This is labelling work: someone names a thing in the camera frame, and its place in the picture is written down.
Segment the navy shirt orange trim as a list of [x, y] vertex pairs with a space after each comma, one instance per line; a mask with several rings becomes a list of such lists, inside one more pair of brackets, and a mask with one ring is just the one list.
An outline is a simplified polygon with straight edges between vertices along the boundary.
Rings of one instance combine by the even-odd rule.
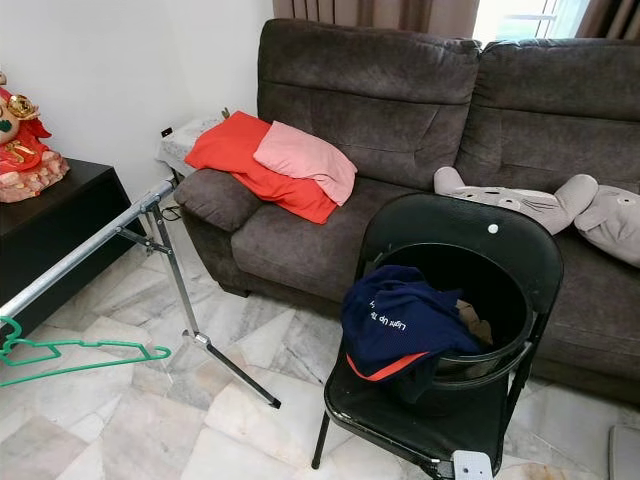
[[480, 355], [484, 344], [462, 320], [460, 291], [438, 291], [419, 269], [385, 265], [358, 279], [340, 307], [346, 364], [357, 378], [430, 383], [439, 357]]

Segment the green plastic hanger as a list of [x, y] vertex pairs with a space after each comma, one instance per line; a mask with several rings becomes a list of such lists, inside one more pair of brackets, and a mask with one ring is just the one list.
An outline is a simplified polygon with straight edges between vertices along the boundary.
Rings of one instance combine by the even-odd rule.
[[24, 367], [60, 360], [64, 357], [64, 349], [114, 348], [131, 352], [128, 356], [115, 358], [115, 360], [58, 367], [58, 369], [19, 376], [17, 379], [0, 381], [1, 388], [14, 387], [14, 385], [27, 383], [27, 381], [52, 378], [52, 376], [70, 374], [70, 372], [165, 360], [173, 355], [170, 348], [146, 346], [146, 344], [128, 342], [128, 340], [32, 340], [24, 337], [22, 325], [10, 316], [0, 317], [0, 332], [4, 334], [4, 342], [0, 348], [0, 360], [8, 367]]

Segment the black tv console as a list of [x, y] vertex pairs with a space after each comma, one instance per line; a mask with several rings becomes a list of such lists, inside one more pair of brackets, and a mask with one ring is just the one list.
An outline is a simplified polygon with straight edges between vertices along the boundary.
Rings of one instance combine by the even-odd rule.
[[[74, 159], [68, 164], [67, 175], [40, 195], [1, 206], [1, 301], [23, 291], [131, 206], [113, 166]], [[87, 325], [82, 312], [96, 302], [96, 294], [110, 291], [145, 259], [137, 243], [110, 239], [15, 320], [24, 334], [35, 333], [49, 317], [60, 328], [81, 329]]]

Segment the silver metal clothes rack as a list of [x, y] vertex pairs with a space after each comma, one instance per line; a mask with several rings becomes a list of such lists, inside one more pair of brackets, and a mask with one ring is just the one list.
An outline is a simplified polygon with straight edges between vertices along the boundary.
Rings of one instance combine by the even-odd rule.
[[164, 180], [163, 183], [157, 184], [150, 192], [146, 193], [145, 197], [142, 197], [142, 200], [134, 202], [123, 212], [120, 212], [109, 223], [106, 223], [105, 227], [97, 230], [90, 238], [79, 244], [68, 255], [65, 255], [63, 259], [55, 262], [45, 273], [37, 276], [23, 291], [15, 294], [8, 302], [5, 302], [0, 307], [0, 317], [10, 316], [17, 320], [17, 315], [24, 308], [31, 306], [41, 294], [49, 291], [52, 285], [58, 283], [70, 271], [78, 268], [84, 260], [90, 257], [91, 253], [100, 250], [102, 246], [105, 246], [106, 243], [116, 237], [128, 239], [128, 241], [141, 244], [146, 248], [147, 252], [160, 253], [160, 255], [165, 256], [165, 259], [168, 259], [175, 291], [178, 293], [180, 303], [182, 303], [187, 316], [187, 329], [183, 330], [183, 337], [204, 348], [207, 355], [211, 355], [215, 360], [220, 361], [234, 375], [238, 376], [238, 379], [241, 379], [247, 387], [260, 394], [265, 399], [265, 402], [268, 403], [268, 406], [279, 410], [282, 407], [280, 399], [273, 396], [268, 389], [253, 380], [241, 367], [230, 361], [220, 349], [215, 347], [209, 337], [198, 328], [195, 310], [193, 310], [192, 303], [189, 302], [186, 280], [183, 279], [182, 271], [180, 271], [177, 255], [175, 255], [172, 242], [170, 242], [163, 212], [160, 209], [160, 202], [170, 192], [173, 192], [179, 183], [179, 179], [172, 177]]

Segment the red laughing buddha statue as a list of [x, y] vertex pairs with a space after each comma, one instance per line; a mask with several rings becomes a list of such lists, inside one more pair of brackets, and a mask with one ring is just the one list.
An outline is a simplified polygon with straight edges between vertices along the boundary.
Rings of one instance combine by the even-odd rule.
[[5, 88], [0, 73], [0, 202], [14, 204], [40, 195], [69, 172], [67, 160], [45, 145], [51, 133], [38, 106]]

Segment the side table lace cloth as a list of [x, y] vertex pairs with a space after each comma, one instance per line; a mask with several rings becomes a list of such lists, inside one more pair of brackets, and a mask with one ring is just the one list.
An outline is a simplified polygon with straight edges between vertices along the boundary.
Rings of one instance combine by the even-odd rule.
[[189, 165], [186, 157], [195, 147], [197, 138], [221, 122], [223, 122], [223, 116], [216, 114], [198, 116], [198, 118], [193, 118], [179, 127], [172, 127], [172, 134], [160, 138], [156, 152], [157, 163], [166, 166], [179, 180], [195, 173], [195, 166]]

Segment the red pillow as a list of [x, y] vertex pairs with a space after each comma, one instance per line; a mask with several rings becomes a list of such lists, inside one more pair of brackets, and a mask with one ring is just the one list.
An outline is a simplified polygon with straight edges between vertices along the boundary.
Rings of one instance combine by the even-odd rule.
[[270, 125], [243, 111], [201, 134], [186, 155], [196, 169], [227, 172], [262, 201], [282, 207], [312, 223], [324, 224], [338, 209], [316, 180], [292, 178], [257, 163], [255, 152]]

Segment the pink pillow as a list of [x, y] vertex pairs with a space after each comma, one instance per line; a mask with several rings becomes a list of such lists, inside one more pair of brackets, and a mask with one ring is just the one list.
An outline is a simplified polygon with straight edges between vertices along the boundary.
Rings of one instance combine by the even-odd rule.
[[253, 159], [287, 177], [315, 180], [338, 206], [355, 188], [357, 166], [338, 147], [283, 122], [273, 122], [253, 152]]

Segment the dark brown sofa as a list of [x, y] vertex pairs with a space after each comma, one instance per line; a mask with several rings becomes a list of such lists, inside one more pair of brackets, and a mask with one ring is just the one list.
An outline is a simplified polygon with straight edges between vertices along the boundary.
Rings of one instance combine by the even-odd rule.
[[[640, 40], [526, 38], [481, 45], [367, 27], [271, 19], [257, 113], [338, 147], [355, 188], [324, 224], [232, 175], [186, 175], [175, 201], [224, 291], [337, 315], [379, 207], [430, 193], [452, 166], [466, 186], [554, 193], [577, 174], [640, 195]], [[564, 261], [532, 374], [640, 406], [640, 268], [553, 234]]]

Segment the brown curtain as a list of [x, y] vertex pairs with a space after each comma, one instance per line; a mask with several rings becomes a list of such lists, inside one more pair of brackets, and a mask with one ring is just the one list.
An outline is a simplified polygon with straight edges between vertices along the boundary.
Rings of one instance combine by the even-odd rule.
[[640, 40], [640, 0], [589, 0], [576, 37]]
[[480, 0], [271, 0], [271, 6], [275, 18], [471, 38]]

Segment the black folding chair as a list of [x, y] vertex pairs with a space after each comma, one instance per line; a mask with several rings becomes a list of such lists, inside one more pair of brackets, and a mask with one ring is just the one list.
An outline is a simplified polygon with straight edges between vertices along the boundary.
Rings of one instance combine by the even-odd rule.
[[480, 253], [506, 270], [525, 293], [534, 324], [525, 355], [509, 374], [507, 392], [485, 396], [460, 410], [430, 415], [357, 378], [346, 364], [340, 339], [337, 360], [324, 385], [321, 425], [340, 426], [419, 466], [435, 480], [453, 480], [454, 451], [488, 454], [495, 476], [509, 421], [561, 288], [561, 252], [547, 229], [520, 212], [416, 193], [394, 198], [372, 216], [358, 252], [355, 283], [369, 274], [371, 262], [380, 255], [411, 244], [452, 244]]

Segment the brown cloth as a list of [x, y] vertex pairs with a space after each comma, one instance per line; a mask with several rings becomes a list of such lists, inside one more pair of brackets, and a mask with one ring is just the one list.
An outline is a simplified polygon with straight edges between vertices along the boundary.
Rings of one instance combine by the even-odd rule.
[[468, 333], [477, 339], [477, 343], [481, 344], [481, 346], [492, 346], [492, 326], [480, 319], [475, 307], [465, 300], [458, 300], [456, 307], [460, 312], [460, 319], [463, 325], [466, 325]]

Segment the black plastic bucket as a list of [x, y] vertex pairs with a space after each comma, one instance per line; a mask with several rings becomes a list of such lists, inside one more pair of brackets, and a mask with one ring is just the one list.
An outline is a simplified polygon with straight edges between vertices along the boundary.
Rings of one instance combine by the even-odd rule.
[[412, 378], [367, 383], [430, 415], [506, 394], [509, 374], [524, 357], [534, 324], [525, 293], [512, 276], [480, 253], [452, 244], [411, 244], [383, 253], [371, 262], [369, 273], [385, 265], [419, 269], [438, 291], [460, 291], [461, 300], [470, 302], [480, 319], [492, 326], [493, 344], [484, 346], [480, 355], [440, 356], [430, 383]]

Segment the bright window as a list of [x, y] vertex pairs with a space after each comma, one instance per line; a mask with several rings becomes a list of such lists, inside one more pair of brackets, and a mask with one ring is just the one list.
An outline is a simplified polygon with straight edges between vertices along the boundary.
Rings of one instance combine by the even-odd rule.
[[490, 41], [576, 36], [590, 0], [480, 0], [472, 37]]

